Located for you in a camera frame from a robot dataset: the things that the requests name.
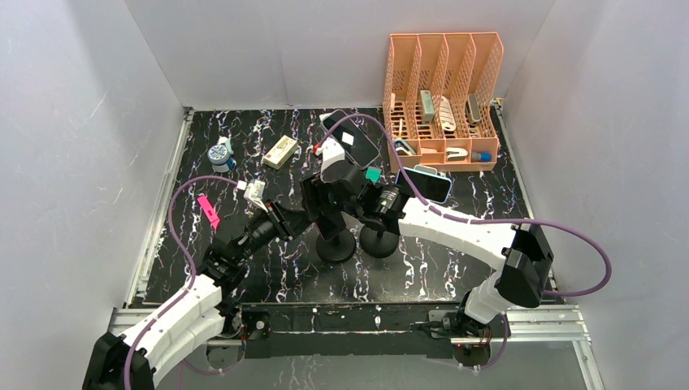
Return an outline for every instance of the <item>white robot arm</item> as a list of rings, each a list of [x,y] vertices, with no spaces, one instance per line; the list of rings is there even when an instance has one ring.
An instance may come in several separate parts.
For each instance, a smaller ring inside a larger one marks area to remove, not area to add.
[[[553,260],[540,227],[452,222],[430,211],[400,186],[373,184],[360,168],[346,161],[336,141],[328,139],[317,153],[323,156],[323,169],[301,183],[304,210],[288,210],[277,202],[263,201],[261,193],[252,191],[252,203],[259,204],[258,212],[238,236],[224,235],[221,225],[197,269],[195,283],[187,292],[183,288],[121,335],[106,333],[97,341],[83,389],[124,388],[123,355],[139,335],[132,361],[131,388],[155,388],[196,347],[223,332],[241,328],[241,304],[232,300],[232,290],[244,279],[243,261],[248,256],[275,238],[290,241],[315,223],[321,233],[316,249],[323,258],[324,252],[319,248],[322,242],[332,243],[338,235],[351,234],[342,219],[343,212],[365,225],[362,234],[367,230],[377,236],[392,235],[393,240],[386,241],[392,242],[392,250],[398,246],[399,235],[420,237],[469,254],[495,270],[464,296],[456,315],[443,318],[447,332],[477,336],[477,329],[485,328],[508,307],[536,307],[540,303]],[[262,185],[253,183],[250,187]],[[442,215],[474,218],[434,207]],[[361,237],[360,241],[367,251]],[[169,302],[183,293],[184,297],[161,315]],[[142,334],[152,320],[155,324]]]

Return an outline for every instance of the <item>white wall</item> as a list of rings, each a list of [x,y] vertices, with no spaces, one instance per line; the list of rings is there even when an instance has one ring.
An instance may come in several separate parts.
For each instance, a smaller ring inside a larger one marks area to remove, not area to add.
[[[505,117],[536,216],[593,235],[613,278],[578,299],[606,388],[687,388],[689,3],[557,0]],[[550,234],[565,290],[602,276]]]
[[[182,108],[121,1],[0,1],[2,388],[80,388]]]
[[[185,106],[380,105],[391,33],[497,31],[502,96],[553,0],[126,0]]]

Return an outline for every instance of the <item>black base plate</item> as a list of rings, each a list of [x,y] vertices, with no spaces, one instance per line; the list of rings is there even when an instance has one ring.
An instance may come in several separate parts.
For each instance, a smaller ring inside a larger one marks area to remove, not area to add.
[[[395,253],[400,246],[400,237],[391,232],[383,232],[380,235],[377,231],[368,227],[362,227],[359,232],[359,244],[362,250],[373,258],[386,258]]]
[[[330,240],[323,236],[316,239],[316,253],[328,264],[342,264],[347,262],[357,251],[357,241],[349,230],[343,230]]]

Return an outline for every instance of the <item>orange desk organizer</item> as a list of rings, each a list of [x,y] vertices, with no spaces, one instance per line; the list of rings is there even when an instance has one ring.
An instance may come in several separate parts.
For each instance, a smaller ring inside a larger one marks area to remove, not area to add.
[[[438,171],[490,171],[496,164],[498,139],[490,118],[493,89],[502,60],[503,46],[497,32],[392,34],[383,92],[385,129],[401,137],[418,154],[401,155],[405,167],[422,164]],[[431,91],[435,118],[422,124],[419,91]],[[470,134],[465,116],[467,96],[475,93],[481,120]],[[440,100],[452,107],[457,129],[440,126]],[[447,161],[447,148],[463,148],[463,161]],[[471,152],[489,153],[490,162],[471,162]],[[397,161],[390,159],[393,171]]]

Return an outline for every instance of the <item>pink object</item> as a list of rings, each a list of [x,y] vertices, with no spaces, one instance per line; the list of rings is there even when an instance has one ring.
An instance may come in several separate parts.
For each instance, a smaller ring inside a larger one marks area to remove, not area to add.
[[[198,204],[201,205],[201,210],[206,214],[208,222],[213,227],[214,230],[218,230],[218,223],[220,223],[220,217],[215,213],[213,205],[210,204],[206,195],[198,197]]]

